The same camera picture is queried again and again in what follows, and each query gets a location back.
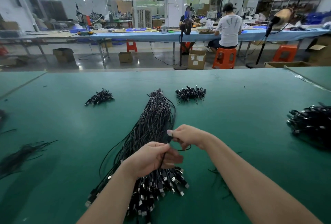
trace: shorts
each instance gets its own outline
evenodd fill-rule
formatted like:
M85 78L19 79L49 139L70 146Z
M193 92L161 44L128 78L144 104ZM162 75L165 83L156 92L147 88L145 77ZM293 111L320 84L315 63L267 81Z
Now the shorts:
M237 47L237 45L235 45L235 46L221 46L220 43L219 43L219 39L214 39L212 41L209 41L208 46L216 48L216 49L218 49L218 48L233 49L233 48Z

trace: plastic stool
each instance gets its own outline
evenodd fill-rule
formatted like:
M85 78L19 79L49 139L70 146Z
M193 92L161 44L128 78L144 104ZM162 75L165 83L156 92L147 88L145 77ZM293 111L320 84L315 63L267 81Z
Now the plastic stool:
M292 62L297 54L297 45L280 45L273 57L273 62ZM289 52L286 58L281 58L283 52Z
M236 53L237 50L235 48L233 49L218 48L215 55L213 68L219 67L220 69L233 69L234 63L236 62Z
M186 48L188 48L190 46L190 43L191 42L185 42Z
M127 41L126 42L126 51L129 52L130 50L134 50L135 52L138 52L137 45L134 41Z
M8 53L7 49L4 46L0 46L0 56L4 56Z

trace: worker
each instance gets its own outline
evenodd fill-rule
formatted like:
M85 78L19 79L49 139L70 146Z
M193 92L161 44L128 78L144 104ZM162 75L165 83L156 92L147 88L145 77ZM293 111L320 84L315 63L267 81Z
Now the worker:
M191 7L188 6L186 8L186 11L187 12L191 12ZM185 15L183 15L183 16L180 17L179 26L184 23L184 20L185 20ZM192 15L192 26L193 25L199 25L198 23L195 22L195 16L194 15ZM193 47L194 44L195 44L195 42L190 42L190 45L187 48L186 45L185 45L185 42L181 42L181 45L182 45L182 55L189 55L190 49L191 49L191 47Z
M176 130L168 130L167 133L173 137L174 141L180 143L183 150L189 145L196 145L207 152L253 224L322 223L300 202L246 162L216 136L188 125L181 125ZM163 156L165 158L162 168L173 168L174 163L183 161L183 156L169 144L158 142L147 143L124 160L77 224L122 223L136 179L159 168Z
M209 41L208 46L216 54L218 48L233 49L238 45L238 35L241 34L243 19L234 14L233 4L227 3L223 8L224 16L219 19L215 35L221 32L221 40Z

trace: white t-shirt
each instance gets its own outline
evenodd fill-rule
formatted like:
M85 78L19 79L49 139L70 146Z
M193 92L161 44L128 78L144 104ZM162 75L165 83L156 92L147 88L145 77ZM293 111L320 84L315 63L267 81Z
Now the white t-shirt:
M226 15L220 18L216 31L221 32L221 46L238 45L238 32L241 30L243 19L238 15Z

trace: factory floor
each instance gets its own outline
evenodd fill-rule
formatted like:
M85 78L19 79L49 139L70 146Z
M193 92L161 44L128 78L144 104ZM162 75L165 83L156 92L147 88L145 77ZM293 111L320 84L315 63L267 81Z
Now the factory floor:
M300 46L300 49L296 55L296 61L306 60L309 55L305 52L305 49L311 42L311 39L305 39ZM297 41L289 42L289 44L297 44ZM29 47L31 56L27 58L27 64L20 67L1 67L3 71L44 71L48 72L73 72L73 71L151 71L151 70L173 70L172 69L172 42L161 43L149 43L149 42L137 42L138 52L133 52L132 63L120 63L118 60L119 52L126 52L126 44L113 45L109 47L110 58L105 59L105 64L102 63L102 59L99 54L99 48L96 45L89 44L50 44L43 45L42 48L46 54L46 59L40 54L37 46ZM246 68L245 63L255 62L261 46L251 45L248 51L246 61L242 57L247 48L248 42L243 42L240 51L240 56L236 58L235 68ZM52 54L52 50L56 48L71 48L74 52L76 62L59 64ZM263 55L260 59L260 63L272 61L276 49L279 45L267 43L264 48ZM6 46L9 51L8 56L21 56L26 52L22 46ZM179 63L179 43L176 42L176 57L175 63ZM197 42L193 46L193 50L206 50L203 42ZM211 69L213 65L215 55L212 52L207 52L205 69ZM182 58L182 64L187 65L188 56L184 55Z

